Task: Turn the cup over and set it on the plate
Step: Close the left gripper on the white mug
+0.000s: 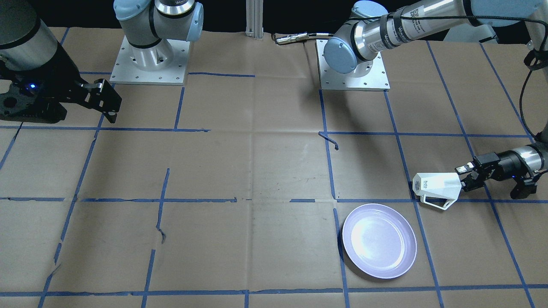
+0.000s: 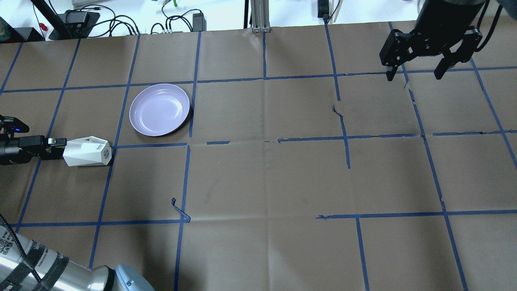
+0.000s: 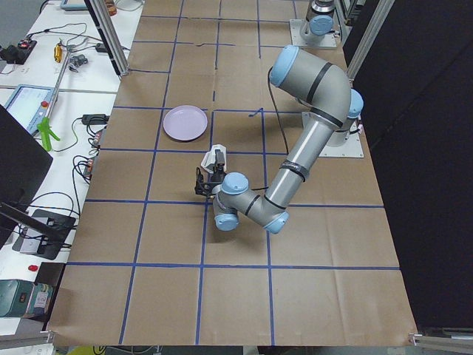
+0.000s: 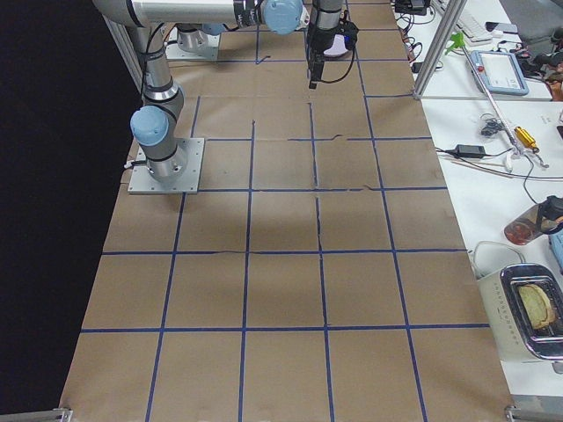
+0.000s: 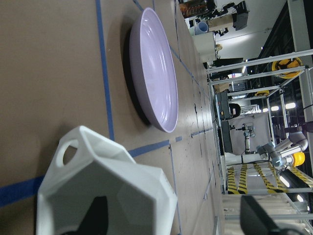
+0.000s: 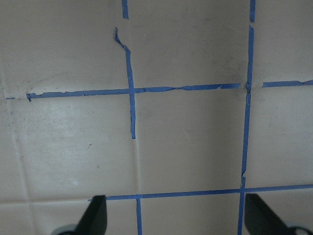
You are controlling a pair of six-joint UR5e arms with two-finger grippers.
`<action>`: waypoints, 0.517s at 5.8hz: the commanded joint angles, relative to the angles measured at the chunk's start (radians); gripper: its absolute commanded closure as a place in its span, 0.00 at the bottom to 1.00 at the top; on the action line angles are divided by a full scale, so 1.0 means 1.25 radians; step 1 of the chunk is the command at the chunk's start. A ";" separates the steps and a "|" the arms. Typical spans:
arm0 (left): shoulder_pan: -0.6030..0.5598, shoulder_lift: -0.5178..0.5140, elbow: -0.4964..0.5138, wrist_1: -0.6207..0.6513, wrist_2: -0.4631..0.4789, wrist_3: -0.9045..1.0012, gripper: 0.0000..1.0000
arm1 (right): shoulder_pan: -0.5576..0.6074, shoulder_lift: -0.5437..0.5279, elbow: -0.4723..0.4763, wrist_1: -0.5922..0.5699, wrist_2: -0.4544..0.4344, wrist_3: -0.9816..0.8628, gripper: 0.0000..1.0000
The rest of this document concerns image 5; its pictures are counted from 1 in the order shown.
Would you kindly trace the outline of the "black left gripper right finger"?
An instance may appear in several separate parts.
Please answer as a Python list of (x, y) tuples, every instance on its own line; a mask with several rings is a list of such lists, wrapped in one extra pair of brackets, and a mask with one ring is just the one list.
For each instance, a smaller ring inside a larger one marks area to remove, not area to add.
[(279, 227), (253, 196), (242, 196), (240, 201), (240, 226), (245, 235), (302, 235), (293, 228)]

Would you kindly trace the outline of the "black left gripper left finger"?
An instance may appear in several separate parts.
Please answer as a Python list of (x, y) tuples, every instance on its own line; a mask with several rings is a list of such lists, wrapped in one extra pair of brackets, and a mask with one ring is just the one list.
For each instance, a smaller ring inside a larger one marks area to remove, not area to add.
[(109, 226), (108, 201), (106, 196), (95, 197), (82, 222), (75, 231), (66, 235), (106, 235)]

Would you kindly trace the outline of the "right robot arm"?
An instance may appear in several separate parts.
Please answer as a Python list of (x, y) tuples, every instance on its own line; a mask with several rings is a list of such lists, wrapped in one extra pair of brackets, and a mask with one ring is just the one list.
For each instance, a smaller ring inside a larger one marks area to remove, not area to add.
[(308, 148), (308, 145), (305, 135), (298, 131), (290, 133), (288, 138), (277, 145), (269, 142), (258, 146), (256, 153), (235, 155), (226, 152), (224, 154), (225, 164), (233, 166), (270, 162), (276, 169), (282, 169), (287, 166), (296, 167), (305, 162), (304, 151)]

